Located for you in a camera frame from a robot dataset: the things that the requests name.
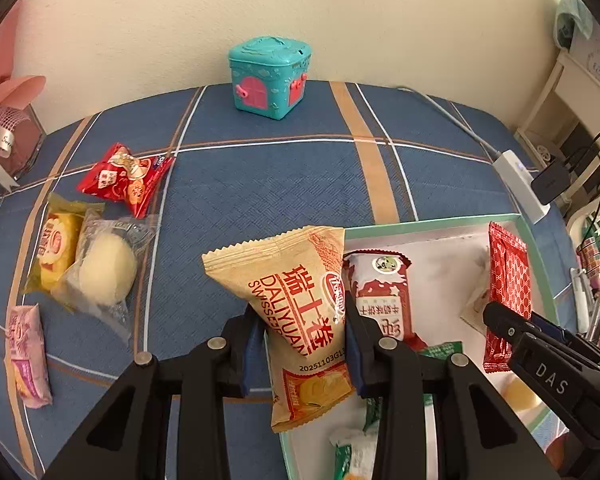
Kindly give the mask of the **cream white snack packet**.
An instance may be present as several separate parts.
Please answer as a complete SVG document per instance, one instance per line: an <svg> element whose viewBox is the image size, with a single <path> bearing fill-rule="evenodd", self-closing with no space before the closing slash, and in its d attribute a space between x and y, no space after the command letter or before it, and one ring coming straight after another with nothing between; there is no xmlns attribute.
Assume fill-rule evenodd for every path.
<svg viewBox="0 0 600 480"><path fill-rule="evenodd" d="M465 307L460 312L460 318L471 328L483 336L486 336L486 324L483 322L483 311L490 301L490 262L487 261L476 281Z"/></svg>

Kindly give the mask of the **red patterned packet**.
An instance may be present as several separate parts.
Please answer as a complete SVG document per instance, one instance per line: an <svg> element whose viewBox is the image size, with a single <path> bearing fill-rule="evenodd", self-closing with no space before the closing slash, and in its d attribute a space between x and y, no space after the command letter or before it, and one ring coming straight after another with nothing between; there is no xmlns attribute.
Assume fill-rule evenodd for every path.
<svg viewBox="0 0 600 480"><path fill-rule="evenodd" d="M532 312L532 288L527 245L495 222L489 224L490 271L488 301L495 301L523 318ZM512 346L486 330L483 369L486 373L507 372Z"/></svg>

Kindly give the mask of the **white jelly pudding cup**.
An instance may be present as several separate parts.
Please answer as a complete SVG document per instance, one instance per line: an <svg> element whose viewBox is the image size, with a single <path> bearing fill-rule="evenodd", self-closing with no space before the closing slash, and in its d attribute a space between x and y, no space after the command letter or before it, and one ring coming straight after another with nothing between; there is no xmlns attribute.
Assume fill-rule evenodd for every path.
<svg viewBox="0 0 600 480"><path fill-rule="evenodd" d="M517 376L506 384L502 396L516 413L534 410L542 403L540 397Z"/></svg>

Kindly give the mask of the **dark green snack packet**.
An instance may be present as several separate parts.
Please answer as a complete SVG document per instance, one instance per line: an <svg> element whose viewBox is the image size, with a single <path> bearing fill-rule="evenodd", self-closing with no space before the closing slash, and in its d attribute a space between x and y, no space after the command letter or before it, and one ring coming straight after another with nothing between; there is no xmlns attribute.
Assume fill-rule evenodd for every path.
<svg viewBox="0 0 600 480"><path fill-rule="evenodd" d="M444 344L436 344L435 346L418 350L418 353L422 354L423 356L428 356L428 358L444 361L449 356L452 356L452 354L460 353L462 351L463 343L461 341L447 341ZM377 429L379 426L382 411L382 401L381 398L369 398L365 400L365 403L366 415L363 431L370 432L373 429Z"/></svg>

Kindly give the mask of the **dark red snack packet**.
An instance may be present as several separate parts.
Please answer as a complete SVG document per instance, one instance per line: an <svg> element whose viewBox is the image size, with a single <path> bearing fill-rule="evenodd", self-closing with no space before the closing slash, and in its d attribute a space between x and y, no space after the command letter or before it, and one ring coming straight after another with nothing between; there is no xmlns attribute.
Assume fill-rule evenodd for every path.
<svg viewBox="0 0 600 480"><path fill-rule="evenodd" d="M385 337L412 350L427 348L414 331L407 271L411 260L392 250L360 249L343 256L343 275L358 313L372 318Z"/></svg>

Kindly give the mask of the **white bun clear bag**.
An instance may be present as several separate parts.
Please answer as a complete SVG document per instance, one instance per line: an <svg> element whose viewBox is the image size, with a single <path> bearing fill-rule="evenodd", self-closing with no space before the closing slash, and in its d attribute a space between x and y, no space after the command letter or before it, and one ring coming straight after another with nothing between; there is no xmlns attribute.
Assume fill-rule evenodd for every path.
<svg viewBox="0 0 600 480"><path fill-rule="evenodd" d="M135 283L140 256L156 235L157 217L104 219L85 215L76 258L50 290L63 306L94 316L123 342L131 338L126 298Z"/></svg>

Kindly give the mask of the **pink swiss roll packet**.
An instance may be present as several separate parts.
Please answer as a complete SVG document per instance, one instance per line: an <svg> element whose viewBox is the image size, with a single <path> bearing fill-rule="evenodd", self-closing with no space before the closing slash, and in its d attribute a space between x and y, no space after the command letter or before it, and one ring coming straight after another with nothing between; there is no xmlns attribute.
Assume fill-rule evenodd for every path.
<svg viewBox="0 0 600 480"><path fill-rule="evenodd" d="M44 408L52 404L40 307L37 304L13 307L7 321L6 336L8 357L23 405L26 408Z"/></svg>

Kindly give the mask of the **orange swiss roll packet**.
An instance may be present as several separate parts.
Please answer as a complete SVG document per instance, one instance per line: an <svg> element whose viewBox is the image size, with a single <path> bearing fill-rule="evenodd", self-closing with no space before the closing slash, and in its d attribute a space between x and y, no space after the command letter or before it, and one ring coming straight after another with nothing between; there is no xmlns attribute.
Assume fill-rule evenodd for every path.
<svg viewBox="0 0 600 480"><path fill-rule="evenodd" d="M304 226L201 256L204 270L262 318L276 434L326 414L353 392L346 364L344 229Z"/></svg>

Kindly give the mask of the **yellow cake roll packet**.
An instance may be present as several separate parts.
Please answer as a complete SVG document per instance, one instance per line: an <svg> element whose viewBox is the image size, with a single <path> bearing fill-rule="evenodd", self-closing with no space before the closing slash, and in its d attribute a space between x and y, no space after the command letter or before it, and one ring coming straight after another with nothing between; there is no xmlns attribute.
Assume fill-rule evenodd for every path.
<svg viewBox="0 0 600 480"><path fill-rule="evenodd" d="M57 193L50 193L31 270L23 286L24 294L52 291L62 274L76 261L76 248L86 216L100 216L104 210L104 203L65 200Z"/></svg>

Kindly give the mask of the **red cartoon snack bag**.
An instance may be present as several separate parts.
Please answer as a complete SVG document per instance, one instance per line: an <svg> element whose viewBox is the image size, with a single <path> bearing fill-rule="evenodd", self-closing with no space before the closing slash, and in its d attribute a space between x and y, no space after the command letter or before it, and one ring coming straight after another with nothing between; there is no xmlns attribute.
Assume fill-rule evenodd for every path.
<svg viewBox="0 0 600 480"><path fill-rule="evenodd" d="M143 219L174 162L174 156L135 157L124 144L115 143L87 171L76 189L85 195L125 203L134 218Z"/></svg>

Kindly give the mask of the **green white biscuit packet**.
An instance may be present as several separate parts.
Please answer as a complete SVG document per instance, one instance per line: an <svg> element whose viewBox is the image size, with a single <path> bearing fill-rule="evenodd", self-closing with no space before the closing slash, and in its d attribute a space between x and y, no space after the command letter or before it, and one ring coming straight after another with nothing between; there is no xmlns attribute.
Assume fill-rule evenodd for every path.
<svg viewBox="0 0 600 480"><path fill-rule="evenodd" d="M335 450L336 480L370 480L373 478L378 431L339 428L329 437Z"/></svg>

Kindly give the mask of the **white power strip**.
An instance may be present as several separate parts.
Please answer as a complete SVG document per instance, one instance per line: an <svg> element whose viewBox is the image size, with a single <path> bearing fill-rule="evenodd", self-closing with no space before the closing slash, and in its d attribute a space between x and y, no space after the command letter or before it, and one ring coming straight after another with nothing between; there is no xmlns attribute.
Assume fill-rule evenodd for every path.
<svg viewBox="0 0 600 480"><path fill-rule="evenodd" d="M532 175L519 157L511 150L501 152L492 164L500 178L513 193L517 203L533 224L543 220L550 205L543 205L532 190Z"/></svg>

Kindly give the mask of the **blue plaid tablecloth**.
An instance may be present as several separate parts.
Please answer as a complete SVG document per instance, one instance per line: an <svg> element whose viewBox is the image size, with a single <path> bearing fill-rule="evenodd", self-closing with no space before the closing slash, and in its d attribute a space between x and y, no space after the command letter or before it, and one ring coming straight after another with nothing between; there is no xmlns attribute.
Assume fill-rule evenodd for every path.
<svg viewBox="0 0 600 480"><path fill-rule="evenodd" d="M308 224L368 226L373 203L402 222L510 214L513 197L480 146L518 143L494 116L399 90L312 81L282 120L236 110L218 84L121 105L52 133L20 189L0 195L0 451L20 479L38 477L135 351L179 356L221 330L242 303L204 274L201 257L225 245ZM152 209L158 242L140 264L128 305L137 323L121 339L97 318L43 294L53 402L12 417L4 365L10 293L30 269L47 196L77 200L82 176L114 143L137 155L178 153Z"/></svg>

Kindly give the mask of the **pink flower bouquet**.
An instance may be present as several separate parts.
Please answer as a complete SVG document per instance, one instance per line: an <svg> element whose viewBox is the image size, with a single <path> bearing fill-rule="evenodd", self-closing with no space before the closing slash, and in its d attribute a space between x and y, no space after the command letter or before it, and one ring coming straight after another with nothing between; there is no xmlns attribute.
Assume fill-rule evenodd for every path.
<svg viewBox="0 0 600 480"><path fill-rule="evenodd" d="M43 142L43 130L28 107L42 93L46 78L14 75L16 31L22 1L0 24L0 187L9 192L33 165Z"/></svg>

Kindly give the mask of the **teal toy house box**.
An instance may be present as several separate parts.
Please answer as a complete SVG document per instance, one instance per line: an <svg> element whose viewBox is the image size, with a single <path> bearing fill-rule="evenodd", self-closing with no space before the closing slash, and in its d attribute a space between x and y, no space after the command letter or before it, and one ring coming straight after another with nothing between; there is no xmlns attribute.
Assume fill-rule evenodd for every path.
<svg viewBox="0 0 600 480"><path fill-rule="evenodd" d="M312 49L303 41L260 36L230 48L228 64L238 110L283 119L306 91Z"/></svg>

